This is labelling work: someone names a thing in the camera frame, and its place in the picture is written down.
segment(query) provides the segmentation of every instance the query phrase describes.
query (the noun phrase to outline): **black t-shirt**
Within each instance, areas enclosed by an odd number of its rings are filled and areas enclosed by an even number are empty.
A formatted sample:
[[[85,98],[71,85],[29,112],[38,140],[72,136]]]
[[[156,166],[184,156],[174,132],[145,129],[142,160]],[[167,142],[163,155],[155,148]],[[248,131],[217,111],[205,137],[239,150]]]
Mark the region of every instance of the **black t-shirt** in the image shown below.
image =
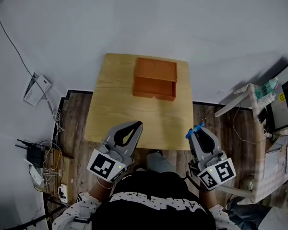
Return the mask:
[[[96,210],[93,219],[121,227],[131,224],[137,228],[216,229],[210,211],[173,172],[137,171],[126,175],[115,186],[113,195]]]

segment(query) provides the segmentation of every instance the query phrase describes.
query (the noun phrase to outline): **bracelet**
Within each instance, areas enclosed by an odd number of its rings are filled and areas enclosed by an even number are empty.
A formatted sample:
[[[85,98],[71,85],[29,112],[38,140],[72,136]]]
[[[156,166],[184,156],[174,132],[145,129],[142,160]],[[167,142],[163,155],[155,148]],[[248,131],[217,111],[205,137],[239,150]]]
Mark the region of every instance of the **bracelet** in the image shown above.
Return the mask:
[[[98,180],[99,177],[97,177],[97,182],[99,183],[99,185],[101,185],[103,188],[105,189],[112,189],[115,187],[115,185],[113,185],[113,187],[105,187],[103,184],[100,183],[100,181]]]

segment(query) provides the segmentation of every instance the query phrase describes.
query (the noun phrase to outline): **white patterned sleeve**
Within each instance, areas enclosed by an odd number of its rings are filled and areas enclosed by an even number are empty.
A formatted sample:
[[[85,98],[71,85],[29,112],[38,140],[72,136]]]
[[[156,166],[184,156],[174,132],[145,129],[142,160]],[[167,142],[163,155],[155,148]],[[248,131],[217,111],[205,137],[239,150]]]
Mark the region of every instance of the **white patterned sleeve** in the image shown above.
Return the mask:
[[[56,218],[52,223],[53,230],[67,230],[72,229],[72,225],[75,217],[86,217],[89,218],[95,213],[96,209],[101,205],[101,202],[89,193],[79,193],[77,203],[66,209],[62,215]]]
[[[221,205],[216,205],[209,209],[209,211],[216,220],[216,228],[227,230],[240,230],[240,228],[229,219],[228,214],[222,211],[222,209],[223,207]]]

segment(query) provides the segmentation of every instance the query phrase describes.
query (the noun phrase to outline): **jeans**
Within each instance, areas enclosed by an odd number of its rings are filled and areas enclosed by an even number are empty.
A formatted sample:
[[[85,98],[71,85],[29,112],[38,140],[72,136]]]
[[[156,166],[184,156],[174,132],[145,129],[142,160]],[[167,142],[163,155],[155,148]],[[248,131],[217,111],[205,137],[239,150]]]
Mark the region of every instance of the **jeans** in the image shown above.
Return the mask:
[[[147,155],[148,168],[159,173],[175,172],[173,165],[159,152],[154,152]]]
[[[271,207],[253,204],[253,205],[237,205],[242,197],[236,197],[229,202],[228,213],[229,219],[234,222],[242,230],[258,230],[260,223],[270,211]]]

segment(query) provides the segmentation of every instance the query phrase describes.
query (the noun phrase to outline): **checkered tablecloth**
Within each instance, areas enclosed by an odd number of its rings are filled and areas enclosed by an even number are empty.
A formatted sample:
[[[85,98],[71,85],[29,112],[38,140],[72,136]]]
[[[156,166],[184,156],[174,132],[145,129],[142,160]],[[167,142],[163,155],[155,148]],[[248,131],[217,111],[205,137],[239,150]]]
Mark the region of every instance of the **checkered tablecloth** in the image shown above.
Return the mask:
[[[266,196],[273,193],[278,189],[283,183],[288,180],[288,174],[286,171],[286,147],[284,146],[281,150],[281,156],[279,159],[279,164],[276,166],[276,171],[274,174],[269,176],[264,176],[264,160],[265,160],[265,139],[263,138],[263,128],[264,123],[261,124],[257,118],[258,114],[261,112],[262,108],[259,107],[257,103],[257,98],[255,96],[255,90],[259,86],[254,84],[248,84],[243,88],[235,91],[235,93],[248,92],[248,96],[251,101],[253,119],[254,119],[254,129],[255,129],[255,141],[256,144],[255,151],[255,179],[252,191],[251,199],[244,199],[240,204],[254,204],[258,201],[264,199]],[[288,129],[280,132],[283,135],[288,134]]]

